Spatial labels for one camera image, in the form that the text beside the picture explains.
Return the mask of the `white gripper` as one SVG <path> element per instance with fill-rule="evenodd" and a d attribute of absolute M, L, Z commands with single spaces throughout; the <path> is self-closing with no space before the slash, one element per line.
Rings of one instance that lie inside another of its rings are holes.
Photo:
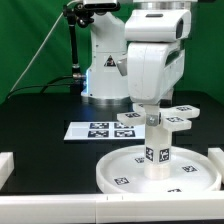
<path fill-rule="evenodd" d="M 180 42 L 134 43 L 128 47 L 127 75 L 130 98 L 145 106 L 146 124 L 158 126 L 157 104 L 179 81 L 184 72 L 185 51 Z"/>

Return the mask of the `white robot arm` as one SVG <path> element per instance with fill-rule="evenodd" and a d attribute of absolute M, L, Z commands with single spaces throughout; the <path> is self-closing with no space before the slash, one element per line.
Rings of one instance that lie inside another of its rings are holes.
<path fill-rule="evenodd" d="M 160 101 L 184 72 L 181 42 L 190 34 L 197 0 L 131 1 L 137 7 L 123 23 L 112 12 L 125 0 L 83 0 L 93 14 L 87 93 L 98 101 L 128 97 L 143 106 L 147 125 L 157 126 Z"/>

